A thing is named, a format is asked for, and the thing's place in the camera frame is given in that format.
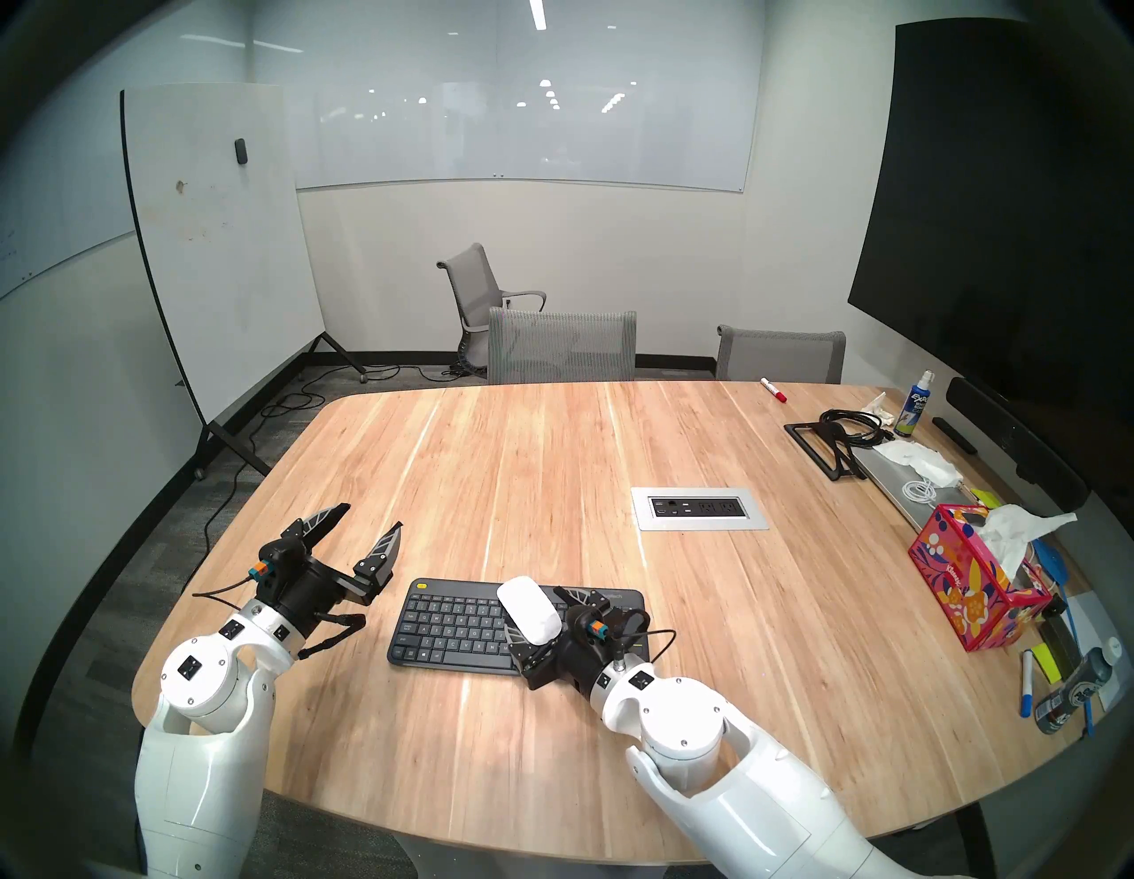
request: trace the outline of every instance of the chair backrest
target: chair backrest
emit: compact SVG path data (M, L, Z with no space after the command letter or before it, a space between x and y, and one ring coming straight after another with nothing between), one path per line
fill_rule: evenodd
M637 313L489 310L489 384L633 381Z
M717 378L721 381L843 382L847 337L841 332L738 330L721 324Z
M496 282L484 247L473 244L450 260L442 260L437 268L449 274L452 295L457 299L457 311L466 327L484 327L489 322L489 309L503 305L503 295Z

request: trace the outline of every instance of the floral tissue box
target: floral tissue box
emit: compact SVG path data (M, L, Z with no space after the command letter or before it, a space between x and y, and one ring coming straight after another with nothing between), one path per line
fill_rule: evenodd
M981 506L938 505L909 547L909 557L968 651L1010 644L1051 600L1023 567L1008 582L973 529L984 516L988 509Z

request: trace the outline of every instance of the red marker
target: red marker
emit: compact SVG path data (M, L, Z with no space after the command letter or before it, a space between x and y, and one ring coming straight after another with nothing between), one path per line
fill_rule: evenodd
M761 379L760 383L763 384L765 388L768 388L768 392L771 394L773 397L776 397L776 399L778 399L780 403L787 403L787 397L784 396L782 391L780 391L779 388L777 388L775 384L768 381L768 379Z

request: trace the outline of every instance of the chair armrest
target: chair armrest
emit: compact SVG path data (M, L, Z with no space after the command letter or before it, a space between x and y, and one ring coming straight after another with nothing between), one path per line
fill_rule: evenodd
M540 297L540 311L543 311L543 306L548 304L548 294L543 290L521 290L519 293L507 293L506 290L500 290L505 296L539 296Z

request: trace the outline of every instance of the white charging cable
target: white charging cable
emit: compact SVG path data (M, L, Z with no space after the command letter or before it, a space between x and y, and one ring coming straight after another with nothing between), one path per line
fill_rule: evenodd
M902 487L902 493L914 504L933 504L937 500L937 489L933 488L933 483L928 479L923 479L920 482L911 480Z

